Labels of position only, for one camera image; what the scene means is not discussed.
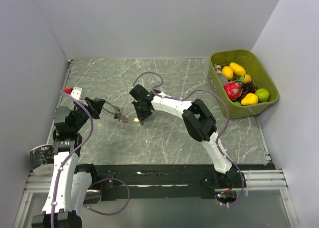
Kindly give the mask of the key with yellow tag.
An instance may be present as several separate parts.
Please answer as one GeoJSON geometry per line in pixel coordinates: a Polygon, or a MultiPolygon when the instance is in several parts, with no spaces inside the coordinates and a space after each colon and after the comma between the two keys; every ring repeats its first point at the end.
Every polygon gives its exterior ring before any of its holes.
{"type": "Polygon", "coordinates": [[[134,118],[133,121],[134,121],[135,123],[138,123],[139,126],[143,126],[143,124],[144,124],[143,121],[140,120],[139,118],[134,118]]]}

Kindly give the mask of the round metal key organizer disc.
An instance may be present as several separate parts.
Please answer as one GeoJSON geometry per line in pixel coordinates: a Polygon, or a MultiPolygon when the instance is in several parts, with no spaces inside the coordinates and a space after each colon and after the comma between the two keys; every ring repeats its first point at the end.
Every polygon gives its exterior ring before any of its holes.
{"type": "Polygon", "coordinates": [[[114,117],[114,119],[117,119],[118,113],[124,115],[123,110],[120,107],[116,106],[115,104],[109,102],[106,97],[95,97],[95,99],[97,99],[97,98],[105,99],[106,100],[105,104],[110,107],[110,108],[106,108],[103,106],[102,111],[104,113],[108,113],[108,114],[112,115],[114,117]]]}

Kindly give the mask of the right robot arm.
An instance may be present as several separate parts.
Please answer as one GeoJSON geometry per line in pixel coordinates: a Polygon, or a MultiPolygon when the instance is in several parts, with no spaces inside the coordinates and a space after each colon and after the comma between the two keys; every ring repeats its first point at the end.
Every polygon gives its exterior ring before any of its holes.
{"type": "Polygon", "coordinates": [[[131,89],[130,95],[134,98],[133,105],[139,122],[149,118],[152,111],[162,111],[181,118],[190,137],[200,142],[209,154],[221,186],[229,187],[237,178],[244,181],[239,167],[228,157],[221,144],[216,119],[202,100],[177,100],[158,90],[148,92],[139,84],[131,89]]]}

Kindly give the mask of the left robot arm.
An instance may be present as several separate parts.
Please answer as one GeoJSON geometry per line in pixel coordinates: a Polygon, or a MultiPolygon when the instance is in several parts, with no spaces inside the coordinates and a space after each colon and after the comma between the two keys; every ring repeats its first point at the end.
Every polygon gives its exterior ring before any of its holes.
{"type": "Polygon", "coordinates": [[[83,125],[99,119],[104,99],[86,97],[74,108],[60,106],[53,113],[53,174],[45,205],[40,215],[32,218],[33,228],[80,228],[81,207],[88,189],[98,185],[93,164],[80,165],[80,149],[87,140],[79,131],[83,125]]]}

